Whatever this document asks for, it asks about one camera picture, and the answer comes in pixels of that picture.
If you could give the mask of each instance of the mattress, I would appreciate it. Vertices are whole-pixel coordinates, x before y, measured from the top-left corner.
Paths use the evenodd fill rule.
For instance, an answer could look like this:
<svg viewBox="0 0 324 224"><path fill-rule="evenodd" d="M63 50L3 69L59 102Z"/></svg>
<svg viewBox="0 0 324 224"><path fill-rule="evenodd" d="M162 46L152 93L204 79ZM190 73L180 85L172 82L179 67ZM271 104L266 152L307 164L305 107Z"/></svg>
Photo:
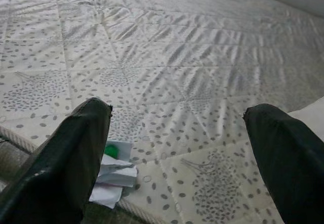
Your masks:
<svg viewBox="0 0 324 224"><path fill-rule="evenodd" d="M0 126L39 146L85 99L133 142L123 201L167 223L282 223L242 114L324 95L324 21L273 0L0 0Z"/></svg>

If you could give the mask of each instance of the quilted mattress cover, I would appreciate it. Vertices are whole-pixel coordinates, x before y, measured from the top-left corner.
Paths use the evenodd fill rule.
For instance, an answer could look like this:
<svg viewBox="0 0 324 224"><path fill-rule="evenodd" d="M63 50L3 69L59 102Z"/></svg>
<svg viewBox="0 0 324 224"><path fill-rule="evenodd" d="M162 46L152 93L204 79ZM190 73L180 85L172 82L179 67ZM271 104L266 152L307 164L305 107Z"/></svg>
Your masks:
<svg viewBox="0 0 324 224"><path fill-rule="evenodd" d="M0 0L0 126L39 146L86 98L165 222L282 223L242 114L324 95L324 21L273 0Z"/></svg>

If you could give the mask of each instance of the white mattress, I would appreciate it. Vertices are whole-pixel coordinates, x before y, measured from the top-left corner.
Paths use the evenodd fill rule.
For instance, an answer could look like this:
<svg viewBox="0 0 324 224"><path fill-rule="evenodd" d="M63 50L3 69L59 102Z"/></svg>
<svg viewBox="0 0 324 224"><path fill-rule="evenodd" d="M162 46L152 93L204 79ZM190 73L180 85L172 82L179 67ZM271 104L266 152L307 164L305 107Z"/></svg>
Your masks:
<svg viewBox="0 0 324 224"><path fill-rule="evenodd" d="M0 125L39 146L78 104L135 143L124 198L175 223L281 223L243 111L324 95L324 21L272 0L0 0Z"/></svg>

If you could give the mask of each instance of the green object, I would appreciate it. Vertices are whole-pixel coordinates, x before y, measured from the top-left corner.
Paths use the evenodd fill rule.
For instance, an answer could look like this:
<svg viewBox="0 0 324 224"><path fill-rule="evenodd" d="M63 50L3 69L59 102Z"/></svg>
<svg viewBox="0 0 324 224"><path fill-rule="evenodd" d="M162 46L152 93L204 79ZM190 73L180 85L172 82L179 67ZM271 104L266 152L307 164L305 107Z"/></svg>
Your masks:
<svg viewBox="0 0 324 224"><path fill-rule="evenodd" d="M114 158L114 159L117 159L118 153L119 153L119 150L118 150L117 146L115 146L113 144L107 145L105 147L105 154Z"/></svg>

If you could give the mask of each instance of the green bottle cap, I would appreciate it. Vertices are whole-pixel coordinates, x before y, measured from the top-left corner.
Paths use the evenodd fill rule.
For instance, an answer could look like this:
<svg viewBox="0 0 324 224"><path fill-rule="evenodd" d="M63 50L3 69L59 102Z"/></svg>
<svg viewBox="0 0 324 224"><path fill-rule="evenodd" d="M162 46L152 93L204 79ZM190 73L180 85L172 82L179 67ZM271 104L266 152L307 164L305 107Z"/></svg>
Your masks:
<svg viewBox="0 0 324 224"><path fill-rule="evenodd" d="M105 154L114 158L114 159L117 159L118 153L119 153L119 150L118 150L117 146L115 146L113 144L107 145L105 147Z"/></svg>

